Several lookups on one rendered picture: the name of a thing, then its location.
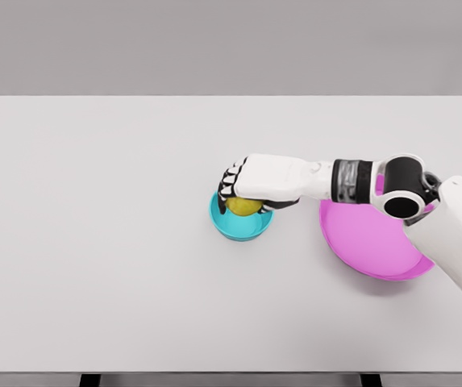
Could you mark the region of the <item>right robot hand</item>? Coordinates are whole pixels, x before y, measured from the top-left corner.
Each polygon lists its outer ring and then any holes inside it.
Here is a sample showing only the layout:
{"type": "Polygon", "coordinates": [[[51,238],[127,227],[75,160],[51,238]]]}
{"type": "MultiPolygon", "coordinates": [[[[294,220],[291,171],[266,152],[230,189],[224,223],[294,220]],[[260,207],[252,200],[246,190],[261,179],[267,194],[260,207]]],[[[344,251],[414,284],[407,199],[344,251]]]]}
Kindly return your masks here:
{"type": "Polygon", "coordinates": [[[306,162],[290,156],[254,153],[236,161],[224,173],[217,190],[219,212],[232,198],[262,202],[260,214],[297,204],[306,162]]]}

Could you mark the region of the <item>yellow apple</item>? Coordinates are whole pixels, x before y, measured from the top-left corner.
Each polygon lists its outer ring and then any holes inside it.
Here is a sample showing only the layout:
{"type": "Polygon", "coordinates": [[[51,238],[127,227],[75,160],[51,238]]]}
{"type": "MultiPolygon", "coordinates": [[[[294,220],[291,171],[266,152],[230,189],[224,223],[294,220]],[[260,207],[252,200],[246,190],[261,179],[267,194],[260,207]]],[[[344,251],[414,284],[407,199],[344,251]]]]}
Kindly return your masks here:
{"type": "Polygon", "coordinates": [[[262,201],[246,198],[228,198],[226,208],[234,215],[247,217],[258,213],[263,206],[262,201]]]}

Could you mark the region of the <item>blue bowl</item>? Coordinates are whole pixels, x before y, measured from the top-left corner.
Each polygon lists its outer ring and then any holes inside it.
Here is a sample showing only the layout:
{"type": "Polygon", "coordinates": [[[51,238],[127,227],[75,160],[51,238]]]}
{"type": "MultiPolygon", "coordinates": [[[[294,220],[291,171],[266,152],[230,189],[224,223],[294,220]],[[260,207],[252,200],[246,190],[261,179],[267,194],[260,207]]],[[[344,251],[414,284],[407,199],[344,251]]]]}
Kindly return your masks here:
{"type": "Polygon", "coordinates": [[[253,214],[241,217],[226,210],[219,211],[218,194],[214,193],[209,204],[210,220],[225,237],[234,241],[249,241],[263,234],[273,221],[274,213],[253,214]]]}

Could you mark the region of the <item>pink plate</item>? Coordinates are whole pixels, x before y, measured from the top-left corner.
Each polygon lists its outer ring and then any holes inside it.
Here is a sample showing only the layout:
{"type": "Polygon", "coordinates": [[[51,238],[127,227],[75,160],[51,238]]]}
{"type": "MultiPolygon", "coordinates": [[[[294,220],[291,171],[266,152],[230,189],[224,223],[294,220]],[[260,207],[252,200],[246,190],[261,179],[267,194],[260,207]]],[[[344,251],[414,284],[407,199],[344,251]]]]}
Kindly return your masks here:
{"type": "Polygon", "coordinates": [[[435,267],[407,239],[401,219],[390,218],[371,205],[321,201],[319,225],[336,256],[366,276],[408,281],[435,267]]]}

